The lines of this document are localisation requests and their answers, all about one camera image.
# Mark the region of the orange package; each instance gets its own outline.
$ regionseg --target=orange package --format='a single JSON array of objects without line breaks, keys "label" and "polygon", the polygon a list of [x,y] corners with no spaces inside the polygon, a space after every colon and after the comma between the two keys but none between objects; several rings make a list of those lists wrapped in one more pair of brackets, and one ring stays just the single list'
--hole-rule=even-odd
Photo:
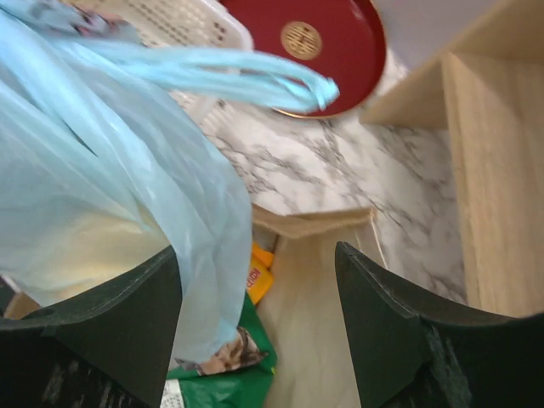
[{"label": "orange package", "polygon": [[264,264],[252,255],[252,261],[249,267],[249,276],[247,277],[247,294],[253,304],[257,304],[264,294],[272,286],[274,278]]}]

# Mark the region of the white barcode label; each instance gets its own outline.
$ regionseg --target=white barcode label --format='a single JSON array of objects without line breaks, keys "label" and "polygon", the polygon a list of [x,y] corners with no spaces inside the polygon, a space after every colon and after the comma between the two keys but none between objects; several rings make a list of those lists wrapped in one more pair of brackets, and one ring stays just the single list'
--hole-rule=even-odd
[{"label": "white barcode label", "polygon": [[168,380],[164,384],[161,408],[184,408],[184,398],[181,396],[181,388],[178,380]]}]

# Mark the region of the light blue plastic bag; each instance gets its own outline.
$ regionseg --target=light blue plastic bag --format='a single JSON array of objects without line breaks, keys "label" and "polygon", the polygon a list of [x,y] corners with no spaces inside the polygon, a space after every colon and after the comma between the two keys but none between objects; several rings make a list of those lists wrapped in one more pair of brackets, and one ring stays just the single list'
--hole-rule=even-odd
[{"label": "light blue plastic bag", "polygon": [[207,360],[240,318],[251,203],[163,88],[310,111],[336,86],[276,57],[60,37],[11,6],[0,0],[0,274],[47,305],[170,243],[184,292],[173,358]]}]

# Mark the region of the yellow package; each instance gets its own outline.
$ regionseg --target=yellow package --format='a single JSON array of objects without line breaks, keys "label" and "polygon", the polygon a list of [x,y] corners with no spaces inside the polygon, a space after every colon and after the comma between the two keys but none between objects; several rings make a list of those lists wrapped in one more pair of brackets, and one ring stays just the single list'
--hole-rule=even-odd
[{"label": "yellow package", "polygon": [[247,277],[247,294],[253,304],[257,304],[266,292],[272,286],[274,278],[266,269],[261,261],[252,256],[252,261],[249,267],[249,276]]},{"label": "yellow package", "polygon": [[261,261],[266,269],[270,269],[272,262],[274,262],[274,254],[272,252],[265,251],[258,245],[257,242],[253,242],[252,255]]}]

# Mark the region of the gold emblem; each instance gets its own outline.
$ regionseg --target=gold emblem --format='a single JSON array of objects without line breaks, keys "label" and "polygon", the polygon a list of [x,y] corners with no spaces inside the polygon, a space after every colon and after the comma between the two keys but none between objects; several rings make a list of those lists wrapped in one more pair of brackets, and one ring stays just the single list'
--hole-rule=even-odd
[{"label": "gold emblem", "polygon": [[320,33],[302,21],[287,23],[281,30],[281,45],[299,60],[313,60],[323,48]]}]

